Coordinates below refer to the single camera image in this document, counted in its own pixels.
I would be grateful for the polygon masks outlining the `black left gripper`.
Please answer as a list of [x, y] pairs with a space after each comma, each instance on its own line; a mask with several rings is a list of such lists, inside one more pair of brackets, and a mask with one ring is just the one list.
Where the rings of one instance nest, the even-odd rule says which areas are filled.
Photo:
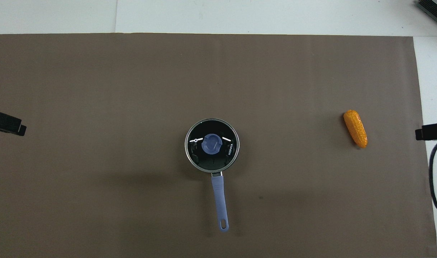
[[5, 133], [17, 134], [23, 137], [27, 127], [22, 125], [22, 120], [0, 112], [0, 131]]

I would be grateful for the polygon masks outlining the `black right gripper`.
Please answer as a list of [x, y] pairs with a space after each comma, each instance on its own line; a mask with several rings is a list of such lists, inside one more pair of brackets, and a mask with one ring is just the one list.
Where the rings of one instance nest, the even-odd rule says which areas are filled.
[[416, 140], [437, 140], [437, 124], [423, 125], [415, 130]]

